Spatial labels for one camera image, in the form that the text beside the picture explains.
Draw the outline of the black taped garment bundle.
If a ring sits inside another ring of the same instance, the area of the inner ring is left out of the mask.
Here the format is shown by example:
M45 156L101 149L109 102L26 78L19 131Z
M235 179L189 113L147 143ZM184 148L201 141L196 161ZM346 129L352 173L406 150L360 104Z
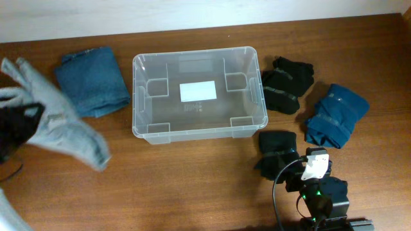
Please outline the black taped garment bundle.
M299 159L296 145L296 133L287 131L269 131L259 133L259 150L262 158L254 166L261 176L274 181L280 170Z
M266 108L292 115L300 109L299 98L314 83L313 65L279 56L273 66L273 70L263 72L261 77Z

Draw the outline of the light blue jeans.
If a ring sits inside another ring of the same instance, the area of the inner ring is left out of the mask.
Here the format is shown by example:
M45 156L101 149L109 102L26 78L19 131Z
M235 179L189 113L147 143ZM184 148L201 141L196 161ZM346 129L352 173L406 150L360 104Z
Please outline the light blue jeans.
M110 160L105 139L81 120L73 104L51 82L23 58L4 58L1 72L20 85L1 89L1 108L17 108L40 103L45 107L28 144L70 155L96 171Z

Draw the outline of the blue taped sweater bundle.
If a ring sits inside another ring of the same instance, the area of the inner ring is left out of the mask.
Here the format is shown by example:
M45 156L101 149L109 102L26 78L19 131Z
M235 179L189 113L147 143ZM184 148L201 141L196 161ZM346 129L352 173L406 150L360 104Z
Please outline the blue taped sweater bundle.
M363 97L341 85L331 84L324 98L315 104L315 114L306 120L306 142L341 149L351 138L356 123L370 105Z

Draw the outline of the dark blue jeans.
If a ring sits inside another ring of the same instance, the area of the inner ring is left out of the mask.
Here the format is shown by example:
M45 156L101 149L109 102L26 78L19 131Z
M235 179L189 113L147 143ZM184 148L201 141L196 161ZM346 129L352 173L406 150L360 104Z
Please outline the dark blue jeans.
M130 94L110 47L64 55L55 75L80 117L103 117L130 103Z

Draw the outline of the clear plastic storage container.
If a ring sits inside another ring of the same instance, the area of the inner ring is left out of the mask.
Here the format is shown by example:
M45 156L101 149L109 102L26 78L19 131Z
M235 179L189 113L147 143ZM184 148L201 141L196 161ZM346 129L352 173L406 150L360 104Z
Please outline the clear plastic storage container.
M268 124L250 46L136 55L132 133L150 144L246 138Z

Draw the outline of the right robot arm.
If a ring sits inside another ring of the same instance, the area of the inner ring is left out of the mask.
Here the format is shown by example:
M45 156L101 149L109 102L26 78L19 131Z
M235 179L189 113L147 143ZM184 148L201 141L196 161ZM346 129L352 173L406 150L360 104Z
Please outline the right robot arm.
M307 148L286 177L286 191L298 192L309 217L301 219L302 230L343 230L349 200L347 182L331 176L332 161L325 148Z

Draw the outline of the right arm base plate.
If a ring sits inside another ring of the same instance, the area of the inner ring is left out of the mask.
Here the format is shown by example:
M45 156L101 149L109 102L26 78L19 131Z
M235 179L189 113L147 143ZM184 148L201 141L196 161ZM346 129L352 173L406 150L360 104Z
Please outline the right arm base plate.
M375 231L374 223L372 220L350 221L350 231Z

